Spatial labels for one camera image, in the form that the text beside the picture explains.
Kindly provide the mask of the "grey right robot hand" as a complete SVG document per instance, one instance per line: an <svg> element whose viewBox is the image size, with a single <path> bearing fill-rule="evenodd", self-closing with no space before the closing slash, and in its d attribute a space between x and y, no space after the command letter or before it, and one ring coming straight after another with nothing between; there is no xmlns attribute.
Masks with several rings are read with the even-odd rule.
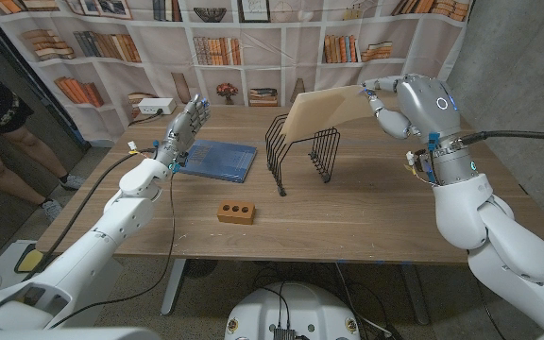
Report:
<svg viewBox="0 0 544 340"><path fill-rule="evenodd" d="M415 135L422 143L430 133L446 138L461 130L460 114L448 85L436 78L410 74L366 80L362 86L382 129L397 139ZM399 111L389 110L377 91L397 96Z"/></svg>

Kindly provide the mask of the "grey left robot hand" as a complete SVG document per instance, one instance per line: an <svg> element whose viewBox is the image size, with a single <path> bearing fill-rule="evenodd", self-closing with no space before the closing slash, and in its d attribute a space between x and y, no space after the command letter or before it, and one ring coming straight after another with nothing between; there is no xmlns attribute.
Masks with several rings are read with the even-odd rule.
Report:
<svg viewBox="0 0 544 340"><path fill-rule="evenodd" d="M167 126L166 136L157 147L155 160L166 166L183 166L197 133L210 117L210 102L197 94Z"/></svg>

